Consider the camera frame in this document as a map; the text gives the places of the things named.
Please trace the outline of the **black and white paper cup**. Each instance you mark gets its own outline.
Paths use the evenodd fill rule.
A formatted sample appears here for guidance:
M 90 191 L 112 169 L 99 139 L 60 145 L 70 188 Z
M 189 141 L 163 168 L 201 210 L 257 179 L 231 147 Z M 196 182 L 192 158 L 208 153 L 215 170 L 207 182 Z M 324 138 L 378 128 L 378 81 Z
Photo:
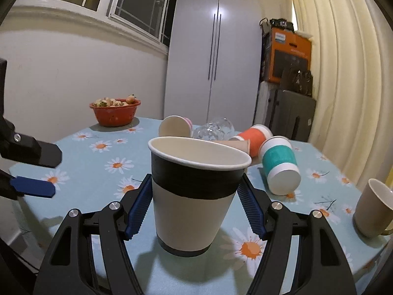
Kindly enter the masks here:
M 148 142 L 156 237 L 179 257 L 205 253 L 252 159 L 212 141 L 160 136 Z

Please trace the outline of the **teal banded paper cup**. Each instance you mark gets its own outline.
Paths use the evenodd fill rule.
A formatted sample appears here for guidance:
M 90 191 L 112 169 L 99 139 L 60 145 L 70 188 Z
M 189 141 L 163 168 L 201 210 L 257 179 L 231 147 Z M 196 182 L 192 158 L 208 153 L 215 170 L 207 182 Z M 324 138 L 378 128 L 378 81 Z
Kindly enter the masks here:
M 301 175 L 290 141 L 284 136 L 272 136 L 259 150 L 259 158 L 272 194 L 285 196 L 294 192 Z

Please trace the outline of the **brown kraft paper cup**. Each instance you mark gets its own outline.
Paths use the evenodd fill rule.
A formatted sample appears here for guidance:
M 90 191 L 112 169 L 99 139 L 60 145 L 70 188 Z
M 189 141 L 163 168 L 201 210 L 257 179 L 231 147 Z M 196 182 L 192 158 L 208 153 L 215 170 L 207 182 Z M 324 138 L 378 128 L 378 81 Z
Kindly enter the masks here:
M 242 152 L 245 152 L 246 154 L 251 155 L 249 140 L 241 141 L 241 140 L 235 139 L 235 140 L 213 141 L 213 142 L 241 150 Z

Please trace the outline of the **orange banded paper cup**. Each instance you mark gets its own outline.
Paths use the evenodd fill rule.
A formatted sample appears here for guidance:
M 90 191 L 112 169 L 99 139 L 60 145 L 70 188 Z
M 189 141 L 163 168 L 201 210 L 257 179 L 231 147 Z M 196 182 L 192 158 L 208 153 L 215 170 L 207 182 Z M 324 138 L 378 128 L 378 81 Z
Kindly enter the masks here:
M 258 157 L 262 144 L 273 136 L 272 131 L 265 125 L 253 125 L 249 129 L 232 136 L 230 141 L 249 141 L 251 157 Z

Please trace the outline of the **pink banded paper cup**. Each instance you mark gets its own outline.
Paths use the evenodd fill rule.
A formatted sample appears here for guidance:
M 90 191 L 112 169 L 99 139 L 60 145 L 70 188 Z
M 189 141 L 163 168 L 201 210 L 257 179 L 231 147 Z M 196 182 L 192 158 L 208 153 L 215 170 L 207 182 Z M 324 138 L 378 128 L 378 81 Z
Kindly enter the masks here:
M 171 115 L 163 119 L 158 136 L 191 137 L 193 124 L 190 119 L 178 115 Z

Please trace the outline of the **beige ceramic mug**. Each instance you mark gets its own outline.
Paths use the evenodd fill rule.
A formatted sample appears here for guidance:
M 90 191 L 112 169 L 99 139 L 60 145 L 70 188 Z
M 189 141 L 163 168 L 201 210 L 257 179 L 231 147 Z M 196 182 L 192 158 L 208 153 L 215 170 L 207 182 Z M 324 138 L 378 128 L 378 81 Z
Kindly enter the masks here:
M 370 178 L 357 202 L 354 225 L 367 238 L 392 234 L 392 190 L 383 182 Z

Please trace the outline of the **blue daisy tablecloth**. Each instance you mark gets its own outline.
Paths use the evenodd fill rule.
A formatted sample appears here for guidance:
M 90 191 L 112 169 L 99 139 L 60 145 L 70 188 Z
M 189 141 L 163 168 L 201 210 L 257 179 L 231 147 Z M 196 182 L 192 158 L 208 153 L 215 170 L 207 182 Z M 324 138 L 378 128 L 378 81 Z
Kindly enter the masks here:
M 121 129 L 94 125 L 58 142 L 62 163 L 55 169 L 27 164 L 11 174 L 52 182 L 53 198 L 27 196 L 15 205 L 26 243 L 42 258 L 70 209 L 88 213 L 102 209 L 137 188 L 151 171 L 148 142 L 158 134 L 159 120 L 138 118 Z M 319 210 L 344 251 L 358 291 L 375 271 L 388 237 L 362 238 L 352 216 L 360 191 L 309 143 L 292 143 L 301 173 L 300 186 L 280 198 L 294 212 Z M 164 251 L 156 239 L 154 212 L 149 210 L 138 235 L 126 244 L 145 294 L 245 294 L 265 243 L 255 235 L 238 198 L 234 198 L 211 247 L 194 258 Z

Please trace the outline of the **red bowl of fruit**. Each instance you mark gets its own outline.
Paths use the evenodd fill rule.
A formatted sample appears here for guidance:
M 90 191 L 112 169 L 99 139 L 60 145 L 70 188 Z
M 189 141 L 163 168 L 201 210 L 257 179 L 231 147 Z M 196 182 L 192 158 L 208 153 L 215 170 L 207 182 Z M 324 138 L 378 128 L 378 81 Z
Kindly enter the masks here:
M 96 120 L 103 127 L 122 127 L 130 124 L 141 101 L 135 95 L 126 98 L 97 99 L 89 104 Z

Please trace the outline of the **dark grey suitcase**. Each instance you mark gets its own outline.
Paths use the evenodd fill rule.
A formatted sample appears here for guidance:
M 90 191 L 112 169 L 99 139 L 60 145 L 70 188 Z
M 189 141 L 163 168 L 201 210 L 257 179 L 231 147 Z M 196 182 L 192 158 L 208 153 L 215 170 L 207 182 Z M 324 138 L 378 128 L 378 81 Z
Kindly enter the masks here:
M 309 140 L 316 100 L 288 90 L 274 89 L 268 98 L 265 125 L 272 134 L 293 141 Z

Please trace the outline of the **clear glass tumbler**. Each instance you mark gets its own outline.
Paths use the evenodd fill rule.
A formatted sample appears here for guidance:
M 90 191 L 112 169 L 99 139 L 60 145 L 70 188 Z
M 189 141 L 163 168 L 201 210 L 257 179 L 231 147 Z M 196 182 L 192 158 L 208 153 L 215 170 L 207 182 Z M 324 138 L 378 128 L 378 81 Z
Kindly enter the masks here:
M 205 141 L 227 141 L 234 135 L 235 128 L 230 120 L 218 117 L 193 130 L 192 137 Z

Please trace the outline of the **white double-door wardrobe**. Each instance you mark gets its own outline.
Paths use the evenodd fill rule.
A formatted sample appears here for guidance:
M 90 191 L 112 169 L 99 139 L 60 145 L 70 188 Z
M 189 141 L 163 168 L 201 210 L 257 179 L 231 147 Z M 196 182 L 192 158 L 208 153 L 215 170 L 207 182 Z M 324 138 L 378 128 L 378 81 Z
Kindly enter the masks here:
M 258 95 L 260 0 L 177 0 L 168 50 L 164 116 L 203 125 L 253 124 Z

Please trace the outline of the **orange cardboard box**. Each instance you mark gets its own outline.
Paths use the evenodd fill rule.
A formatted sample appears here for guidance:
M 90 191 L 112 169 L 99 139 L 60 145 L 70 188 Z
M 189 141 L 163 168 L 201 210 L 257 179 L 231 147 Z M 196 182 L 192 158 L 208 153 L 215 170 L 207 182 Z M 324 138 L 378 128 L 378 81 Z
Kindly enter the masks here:
M 312 44 L 309 39 L 292 31 L 273 27 L 262 34 L 260 80 L 280 83 L 286 68 L 308 71 L 311 64 Z

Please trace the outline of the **cream curtain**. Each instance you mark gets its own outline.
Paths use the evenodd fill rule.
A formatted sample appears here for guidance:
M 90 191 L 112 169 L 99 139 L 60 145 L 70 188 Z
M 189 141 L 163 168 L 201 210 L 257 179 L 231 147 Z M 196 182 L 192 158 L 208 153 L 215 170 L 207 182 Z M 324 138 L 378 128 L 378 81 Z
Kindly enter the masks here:
M 390 166 L 392 28 L 375 0 L 293 0 L 311 35 L 310 142 L 358 189 Z

